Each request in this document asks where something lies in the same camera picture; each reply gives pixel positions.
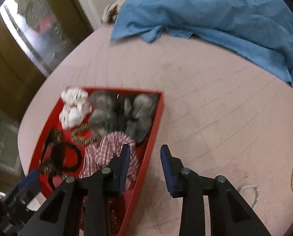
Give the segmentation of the black hair band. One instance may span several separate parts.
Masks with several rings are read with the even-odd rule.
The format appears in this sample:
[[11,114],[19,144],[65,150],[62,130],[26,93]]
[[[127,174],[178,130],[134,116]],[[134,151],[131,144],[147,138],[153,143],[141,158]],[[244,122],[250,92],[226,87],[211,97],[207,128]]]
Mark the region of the black hair band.
[[53,183],[53,177],[77,171],[82,160],[81,151],[74,144],[69,142],[55,144],[49,155],[50,172],[48,184],[51,190],[54,191],[56,188]]

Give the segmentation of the pink plaid scrunchie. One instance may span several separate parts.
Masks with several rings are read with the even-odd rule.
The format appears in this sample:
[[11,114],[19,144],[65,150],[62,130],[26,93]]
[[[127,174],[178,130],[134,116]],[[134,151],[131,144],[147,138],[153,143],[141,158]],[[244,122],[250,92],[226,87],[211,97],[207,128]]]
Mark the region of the pink plaid scrunchie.
[[112,132],[106,135],[99,144],[90,144],[85,149],[84,165],[79,178],[92,176],[96,171],[107,167],[112,158],[120,155],[124,144],[131,150],[125,190],[128,190],[137,179],[140,163],[135,151],[135,141],[124,132]]

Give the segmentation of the red shallow tray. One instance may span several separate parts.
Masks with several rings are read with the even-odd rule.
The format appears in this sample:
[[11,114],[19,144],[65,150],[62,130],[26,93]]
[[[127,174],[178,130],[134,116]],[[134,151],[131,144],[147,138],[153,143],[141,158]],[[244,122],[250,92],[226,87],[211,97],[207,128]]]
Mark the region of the red shallow tray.
[[[109,220],[111,235],[125,235],[128,226],[131,222],[137,201],[140,197],[142,186],[145,181],[147,168],[150,163],[153,147],[155,145],[159,124],[162,113],[164,111],[164,95],[162,92],[147,91],[139,89],[108,89],[108,92],[114,92],[119,97],[127,97],[134,99],[140,94],[154,94],[157,97],[157,104],[153,113],[151,126],[146,134],[146,137],[141,143],[136,143],[131,147],[132,155],[137,160],[137,169],[134,179],[128,188],[124,190],[121,196],[112,197],[109,199]],[[82,157],[80,166],[75,171],[69,171],[69,176],[79,177],[85,169],[90,168],[89,162],[86,161],[90,155],[88,147],[82,143],[76,143],[72,137],[72,129],[63,129],[59,121],[59,114],[64,107],[63,100],[59,99],[51,111],[48,120],[40,134],[39,140],[33,152],[29,171],[38,169],[41,162],[45,162],[51,153],[50,147],[44,147],[46,138],[51,129],[56,128],[62,131],[64,142],[69,142],[75,145],[79,150],[79,155]]]

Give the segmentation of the white dotted scrunchie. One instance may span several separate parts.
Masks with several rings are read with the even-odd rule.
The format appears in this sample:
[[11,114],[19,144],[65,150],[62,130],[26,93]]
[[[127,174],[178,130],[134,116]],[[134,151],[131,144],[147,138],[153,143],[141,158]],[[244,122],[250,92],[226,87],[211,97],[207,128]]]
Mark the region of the white dotted scrunchie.
[[59,121],[65,130],[80,126],[92,112],[88,92],[80,87],[65,89],[60,98],[63,101],[63,109],[59,114]]

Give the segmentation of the grey organza scrunchie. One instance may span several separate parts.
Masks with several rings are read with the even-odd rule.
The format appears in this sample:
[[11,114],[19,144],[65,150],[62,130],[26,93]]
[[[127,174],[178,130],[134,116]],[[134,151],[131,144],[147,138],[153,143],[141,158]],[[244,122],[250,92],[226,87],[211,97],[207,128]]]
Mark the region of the grey organza scrunchie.
[[101,140],[110,133],[121,131],[140,144],[152,126],[159,96],[94,91],[88,100],[94,107],[88,120],[94,139]]

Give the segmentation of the red patterned scrunchie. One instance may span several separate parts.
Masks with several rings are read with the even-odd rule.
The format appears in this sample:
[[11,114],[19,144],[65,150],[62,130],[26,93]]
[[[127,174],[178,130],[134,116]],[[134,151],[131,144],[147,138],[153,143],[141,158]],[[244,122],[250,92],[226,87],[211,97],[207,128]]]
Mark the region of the red patterned scrunchie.
[[[83,197],[83,206],[81,209],[81,220],[79,223],[79,235],[84,233],[84,217],[86,211],[87,196]],[[124,215],[126,211],[125,199],[121,195],[119,197],[109,198],[108,201],[108,214],[110,222],[111,235],[118,235],[123,223]]]

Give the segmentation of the wooden stained-glass door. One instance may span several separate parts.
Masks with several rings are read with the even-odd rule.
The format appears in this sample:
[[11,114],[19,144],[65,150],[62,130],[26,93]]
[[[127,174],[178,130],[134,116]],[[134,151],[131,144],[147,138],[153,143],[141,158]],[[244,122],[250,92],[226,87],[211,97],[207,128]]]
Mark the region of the wooden stained-glass door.
[[16,139],[25,111],[92,31],[78,0],[0,0],[0,173],[21,174]]

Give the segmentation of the floral patterned blanket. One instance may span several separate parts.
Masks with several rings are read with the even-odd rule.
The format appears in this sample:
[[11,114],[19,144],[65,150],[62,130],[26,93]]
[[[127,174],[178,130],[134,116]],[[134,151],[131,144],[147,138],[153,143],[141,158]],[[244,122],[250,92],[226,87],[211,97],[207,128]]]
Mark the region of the floral patterned blanket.
[[106,24],[113,24],[116,21],[116,18],[118,16],[118,13],[122,7],[122,5],[125,3],[126,0],[117,0],[116,2],[108,5],[101,16],[101,23]]

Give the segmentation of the blue bed sheet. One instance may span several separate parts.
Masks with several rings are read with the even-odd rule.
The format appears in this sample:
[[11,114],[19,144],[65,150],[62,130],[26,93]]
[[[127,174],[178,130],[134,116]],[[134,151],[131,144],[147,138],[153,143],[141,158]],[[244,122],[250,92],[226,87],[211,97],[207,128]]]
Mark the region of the blue bed sheet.
[[293,13],[284,0],[126,0],[112,40],[162,32],[232,50],[293,87]]

